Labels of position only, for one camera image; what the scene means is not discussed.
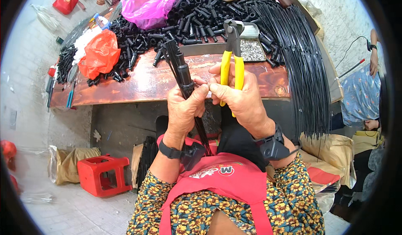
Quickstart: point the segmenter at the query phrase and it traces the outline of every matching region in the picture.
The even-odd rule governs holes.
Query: pink plastic bag
[[[148,30],[165,26],[175,0],[121,0],[121,14],[138,28]]]

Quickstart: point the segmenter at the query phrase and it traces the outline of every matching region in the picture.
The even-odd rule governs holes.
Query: wooden table
[[[87,78],[78,72],[72,106],[166,100],[167,91],[174,87],[176,81],[165,61],[160,61],[157,68],[152,65],[155,55],[153,49],[139,55],[134,70],[121,83],[109,78],[101,79],[97,86],[88,87]],[[208,69],[219,63],[221,57],[188,56],[185,60],[192,76],[208,80],[211,76]],[[263,99],[290,98],[289,80],[284,66],[271,68],[267,62],[245,63],[245,69],[257,76]],[[69,83],[56,84],[50,106],[65,107],[71,89],[72,85]]]

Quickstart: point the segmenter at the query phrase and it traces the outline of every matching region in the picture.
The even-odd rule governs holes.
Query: red plastic stool
[[[112,196],[132,190],[133,186],[126,186],[124,182],[123,167],[129,164],[127,157],[115,158],[109,154],[80,160],[77,162],[77,169],[81,187],[95,197]],[[116,172],[116,188],[111,187],[109,178],[102,175],[110,170]]]

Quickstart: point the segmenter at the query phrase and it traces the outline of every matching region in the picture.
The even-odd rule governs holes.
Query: apron
[[[176,185],[162,205],[160,235],[171,235],[170,204],[184,193],[209,190],[250,205],[258,235],[273,234],[264,207],[267,199],[267,174],[249,160],[230,153],[203,157],[191,171],[179,175]]]

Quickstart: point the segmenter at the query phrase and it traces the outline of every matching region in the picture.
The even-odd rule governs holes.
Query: yellow pliers handle
[[[221,85],[228,85],[229,82],[229,69],[230,69],[230,57],[232,56],[231,51],[224,51],[221,63]],[[235,76],[234,76],[234,88],[238,90],[243,89],[244,83],[244,62],[242,57],[234,56],[235,63]],[[226,103],[224,101],[220,102],[223,107]]]

